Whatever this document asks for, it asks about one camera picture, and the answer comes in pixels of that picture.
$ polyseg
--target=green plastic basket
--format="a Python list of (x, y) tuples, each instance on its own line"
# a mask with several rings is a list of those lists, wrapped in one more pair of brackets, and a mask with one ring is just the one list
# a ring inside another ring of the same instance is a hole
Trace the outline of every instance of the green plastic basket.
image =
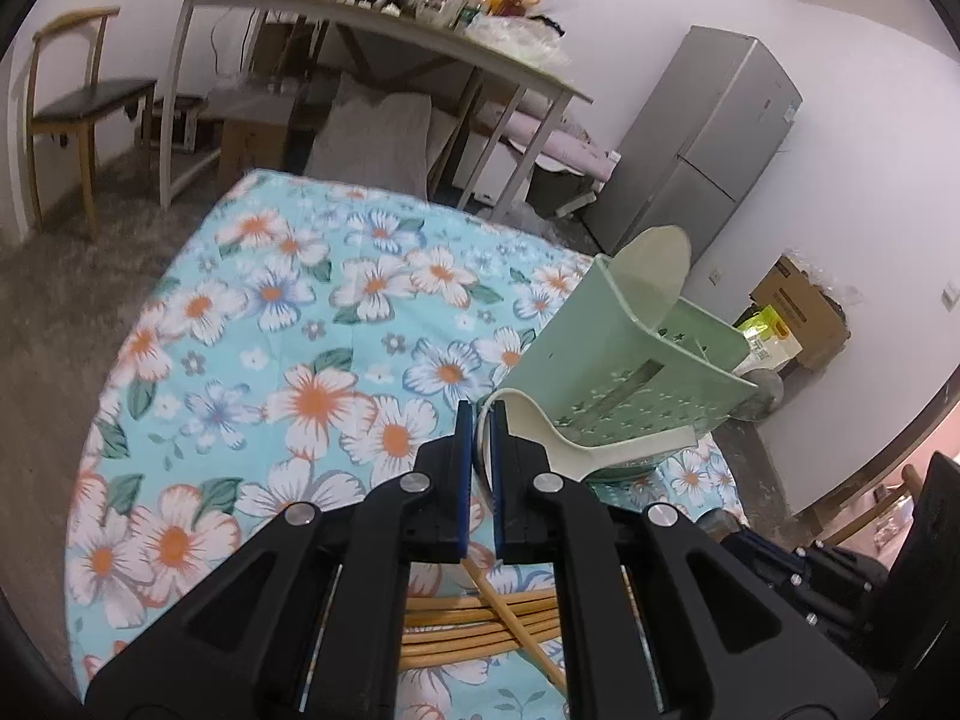
[[(642, 282), (618, 284), (600, 255), (501, 386), (531, 395), (572, 442), (601, 446), (692, 425), (698, 437), (721, 424), (757, 388), (731, 374), (749, 348), (741, 333), (679, 298), (648, 327), (656, 299)], [(593, 474), (624, 479), (662, 458)]]

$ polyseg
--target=plastic bag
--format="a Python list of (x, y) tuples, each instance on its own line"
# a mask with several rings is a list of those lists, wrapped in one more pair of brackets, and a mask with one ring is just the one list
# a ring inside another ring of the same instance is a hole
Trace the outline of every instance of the plastic bag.
[(545, 23), (502, 16), (477, 16), (464, 30), (467, 37), (525, 65), (555, 71), (570, 62), (560, 35)]
[(806, 279), (810, 284), (819, 287), (822, 293), (841, 308), (856, 306), (867, 299), (866, 295), (858, 288), (851, 284), (844, 284), (833, 275), (828, 274), (827, 271), (810, 264), (809, 259), (797, 250), (791, 248), (786, 250), (784, 255), (790, 258), (790, 261), (797, 266), (798, 271), (803, 271), (806, 274)]

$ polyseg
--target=blue tablecloth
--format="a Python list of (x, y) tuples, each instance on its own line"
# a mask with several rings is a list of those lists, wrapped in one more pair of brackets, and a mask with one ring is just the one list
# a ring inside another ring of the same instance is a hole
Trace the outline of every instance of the blue tablecloth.
[[(296, 500), (359, 501), (452, 431), (461, 398), (515, 365), (587, 257), (406, 196), (253, 172), (214, 208), (124, 341), (83, 450), (69, 518), (66, 611), (80, 690), (98, 668)], [(709, 437), (602, 498), (690, 517), (736, 485)], [(493, 557), (472, 501), (470, 553), (501, 592), (550, 566)], [(415, 565), (410, 592), (472, 589)], [(546, 642), (563, 665), (560, 640)], [(563, 717), (520, 652), (400, 674), (404, 720)]]

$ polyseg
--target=refrigerator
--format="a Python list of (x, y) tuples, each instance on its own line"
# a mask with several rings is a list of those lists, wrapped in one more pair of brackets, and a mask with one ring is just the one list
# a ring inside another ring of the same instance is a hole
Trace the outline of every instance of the refrigerator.
[(803, 98), (755, 37), (693, 26), (617, 150), (584, 223), (616, 254), (675, 224), (704, 253), (776, 153)]

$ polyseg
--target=tabletop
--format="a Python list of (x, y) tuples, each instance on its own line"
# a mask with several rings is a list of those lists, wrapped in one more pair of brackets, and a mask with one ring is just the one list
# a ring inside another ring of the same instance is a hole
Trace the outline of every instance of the tabletop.
[[(590, 265), (583, 255), (407, 196), (258, 170), (179, 252), (121, 346), (83, 447), (66, 546), (80, 691), (109, 658), (289, 503), (347, 506), (452, 432)], [(692, 518), (736, 484), (709, 436), (600, 497)], [(549, 565), (493, 555), (474, 490), (469, 552), (500, 592)], [(472, 591), (414, 565), (410, 594)], [(560, 640), (542, 645), (563, 666)], [(400, 674), (403, 720), (560, 720), (520, 652)]]
[(368, 7), (335, 2), (330, 0), (191, 0), (194, 5), (219, 7), (253, 7), (261, 10), (278, 10), (288, 13), (301, 13), (320, 20), (331, 20), (355, 29), (363, 29), (378, 35), (392, 37), (407, 43), (413, 43), (424, 49), (452, 56), (489, 71), (497, 76), (522, 84), (554, 98), (565, 92), (585, 103), (593, 100), (579, 89), (558, 79), (553, 74), (524, 64), (503, 52), (498, 52), (482, 43), (464, 36), (453, 29), (437, 28), (415, 19), (400, 18), (373, 10)]

